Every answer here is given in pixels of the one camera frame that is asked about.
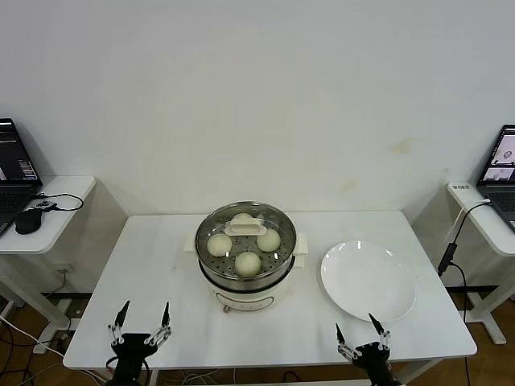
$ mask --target computer mouse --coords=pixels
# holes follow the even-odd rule
[[[19,213],[14,220],[14,223],[16,224],[16,232],[20,235],[26,235],[37,231],[41,226],[42,214],[43,211],[38,207]]]

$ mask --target wooden floor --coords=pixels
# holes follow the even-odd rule
[[[456,305],[461,308],[463,295],[453,295]],[[68,311],[68,316],[80,317],[80,312],[84,310],[87,301],[74,301]],[[494,318],[499,323],[508,340],[508,344],[496,346],[492,344],[488,334],[480,324],[469,325],[470,331],[476,340],[478,353],[468,360],[470,369],[471,384],[473,386],[515,386],[515,302],[507,301],[494,311]],[[41,315],[29,306],[14,310],[9,320],[13,324],[23,328],[25,331],[37,336],[44,328],[46,321]],[[0,327],[0,336],[5,340],[10,340],[9,334],[4,326]],[[31,340],[14,332],[14,341],[18,344],[28,344]],[[69,343],[65,340],[63,349]],[[0,371],[9,355],[10,346],[0,342]],[[54,353],[45,355],[33,355],[29,347],[15,347],[7,371],[23,370],[30,360],[29,371],[32,375],[47,368],[54,363],[61,363],[60,357]],[[394,363],[394,371],[398,371],[402,363]],[[206,371],[192,371],[189,373],[203,374]],[[183,373],[180,371],[160,372],[159,385],[181,384]],[[361,370],[351,366],[314,366],[302,368],[245,368],[238,369],[236,381],[238,384],[250,383],[280,383],[286,374],[285,381],[294,382],[295,375],[302,381],[314,380],[348,380],[365,378]],[[0,377],[1,386],[18,386],[22,381],[23,373],[8,373]],[[212,374],[212,379],[207,379],[208,383],[218,382],[220,384],[233,383],[233,370],[225,369]],[[87,376],[79,372],[73,372],[63,366],[55,366],[47,372],[34,379],[34,386],[93,386],[95,383]],[[438,364],[430,371],[426,372],[415,381],[411,386],[466,386],[465,366],[463,359],[447,359]]]

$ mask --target white table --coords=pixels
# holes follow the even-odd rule
[[[476,187],[467,182],[448,183],[447,189],[461,207],[468,205],[470,208],[475,201],[484,199]],[[515,257],[515,233],[492,207],[487,205],[478,207],[470,212],[468,218],[496,253]],[[485,299],[481,299],[477,293],[468,294],[474,308],[467,312],[466,322],[483,323],[495,344],[506,344],[506,338],[493,318],[492,311],[515,294],[515,271],[513,275],[506,275],[506,277],[501,285]]]
[[[95,185],[95,178],[89,175],[55,176],[43,178],[43,182],[41,192],[46,195],[69,193],[86,199]],[[76,207],[79,204],[76,199],[71,197],[56,197],[49,200],[56,202],[60,207]],[[17,255],[48,252],[74,215],[74,211],[45,213],[41,228],[36,232],[19,235],[12,225],[0,236],[0,255],[3,255],[0,256],[0,282],[8,289],[7,297],[10,298],[2,316],[8,314],[13,305],[20,306],[23,302],[27,302],[50,322],[40,335],[40,340],[49,340],[56,331],[68,328],[70,321],[64,312],[69,307],[71,300],[61,300],[57,306],[54,306],[39,293],[38,289],[25,280],[23,272],[18,272],[13,265],[9,264],[9,261],[15,260]],[[72,319],[70,330],[75,330],[78,321],[79,319]],[[45,351],[46,349],[42,345],[38,345],[34,349],[34,353],[38,354]]]
[[[125,332],[151,332],[171,302],[173,334],[148,359],[153,369],[235,368],[345,363],[335,322],[354,345],[377,340],[369,322],[343,312],[319,277],[326,251],[344,240],[369,240],[399,253],[417,277],[417,301],[402,320],[385,323],[393,361],[417,361],[398,375],[408,382],[443,358],[476,353],[476,345],[422,246],[399,211],[290,213],[307,234],[309,255],[293,271],[288,293],[268,309],[225,314],[196,256],[183,251],[203,215],[130,217],[80,320],[64,365],[105,368],[113,356],[107,325],[125,301]]]

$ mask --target white plate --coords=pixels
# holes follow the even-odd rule
[[[402,260],[366,241],[335,245],[322,261],[322,282],[344,311],[370,322],[392,322],[410,312],[415,302],[415,279]]]

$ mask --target laptop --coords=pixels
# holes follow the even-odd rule
[[[14,122],[0,118],[0,235],[42,185]]]
[[[515,125],[504,125],[477,189],[515,231]]]

